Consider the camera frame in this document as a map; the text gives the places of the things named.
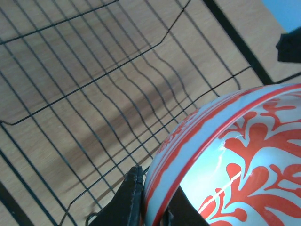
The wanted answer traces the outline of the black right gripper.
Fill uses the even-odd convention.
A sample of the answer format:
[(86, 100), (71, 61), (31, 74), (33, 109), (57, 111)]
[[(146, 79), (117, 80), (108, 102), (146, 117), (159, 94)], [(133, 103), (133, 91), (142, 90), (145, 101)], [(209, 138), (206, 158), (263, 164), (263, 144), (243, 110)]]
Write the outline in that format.
[(277, 60), (286, 63), (301, 62), (301, 28), (282, 33), (276, 45)]

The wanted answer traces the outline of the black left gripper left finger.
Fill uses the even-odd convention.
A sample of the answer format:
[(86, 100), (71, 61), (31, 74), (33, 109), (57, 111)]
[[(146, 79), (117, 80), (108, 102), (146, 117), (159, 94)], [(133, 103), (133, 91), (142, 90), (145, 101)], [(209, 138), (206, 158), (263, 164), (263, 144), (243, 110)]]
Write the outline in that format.
[(96, 215), (91, 226), (138, 226), (143, 191), (143, 170), (133, 166), (112, 200)]

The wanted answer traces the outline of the black wire dish rack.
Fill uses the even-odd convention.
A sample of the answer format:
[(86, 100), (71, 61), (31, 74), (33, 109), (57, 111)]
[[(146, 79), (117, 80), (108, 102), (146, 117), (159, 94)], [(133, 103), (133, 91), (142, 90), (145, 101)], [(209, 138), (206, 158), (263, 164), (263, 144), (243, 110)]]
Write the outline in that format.
[(168, 133), (239, 89), (301, 80), (275, 0), (3, 0), (0, 181), (35, 226), (83, 226)]

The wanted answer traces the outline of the orange floral white bowl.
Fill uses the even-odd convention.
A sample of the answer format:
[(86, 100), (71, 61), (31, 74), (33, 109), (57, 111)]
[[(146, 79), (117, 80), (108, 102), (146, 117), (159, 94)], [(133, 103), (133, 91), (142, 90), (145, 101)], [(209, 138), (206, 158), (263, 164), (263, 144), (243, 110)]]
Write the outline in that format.
[(301, 85), (239, 90), (180, 122), (146, 176), (146, 226), (159, 225), (178, 188), (211, 226), (300, 225)]

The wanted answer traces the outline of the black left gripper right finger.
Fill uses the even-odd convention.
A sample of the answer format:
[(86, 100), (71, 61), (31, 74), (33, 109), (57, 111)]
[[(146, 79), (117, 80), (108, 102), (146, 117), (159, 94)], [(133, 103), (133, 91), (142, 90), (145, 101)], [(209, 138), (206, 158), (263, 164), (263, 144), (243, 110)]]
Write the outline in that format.
[(181, 186), (174, 193), (161, 219), (162, 226), (209, 226), (186, 197)]

